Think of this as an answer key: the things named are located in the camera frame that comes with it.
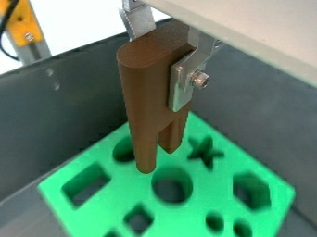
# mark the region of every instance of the cross-shaped hole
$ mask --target cross-shaped hole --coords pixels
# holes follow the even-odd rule
[[[214,148],[213,139],[206,137],[202,141],[190,138],[191,154],[189,159],[201,159],[207,169],[213,170],[213,162],[215,158],[225,157],[224,151]]]

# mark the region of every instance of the bolt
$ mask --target bolt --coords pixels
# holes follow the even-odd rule
[[[26,39],[27,39],[30,42],[34,41],[34,39],[35,39],[34,34],[28,32],[28,33],[26,34]]]
[[[217,40],[217,41],[215,41],[215,44],[214,44],[214,48],[218,48],[222,44],[224,44],[222,41],[221,41],[221,40]]]
[[[206,88],[209,84],[209,75],[203,72],[202,69],[197,70],[191,75],[191,85],[198,88]]]

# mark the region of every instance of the shape hole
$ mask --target shape hole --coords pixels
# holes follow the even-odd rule
[[[238,237],[252,237],[253,231],[249,224],[244,221],[236,222],[233,226],[233,231]]]
[[[135,160],[133,142],[130,137],[126,137],[121,142],[118,142],[114,147],[112,155],[114,159],[121,163]]]
[[[162,168],[154,174],[153,190],[163,202],[181,204],[191,196],[191,177],[181,168]]]
[[[190,160],[201,159],[206,168],[213,170],[214,159],[224,158],[225,152],[214,148],[211,137],[206,137],[202,141],[190,138],[191,154]]]
[[[225,222],[220,214],[210,213],[206,217],[206,224],[215,232],[221,232],[224,230]]]
[[[22,21],[24,21],[24,18],[20,16],[20,17],[18,17],[18,19],[16,19],[19,22],[22,22]]]
[[[142,206],[137,206],[126,215],[125,221],[138,235],[142,235],[151,226],[154,219]]]
[[[108,175],[94,164],[64,184],[62,189],[75,206],[82,206],[108,182]]]
[[[272,205],[269,185],[250,172],[234,176],[233,193],[252,210]]]
[[[104,235],[104,237],[121,237],[121,235],[115,231],[111,231]]]

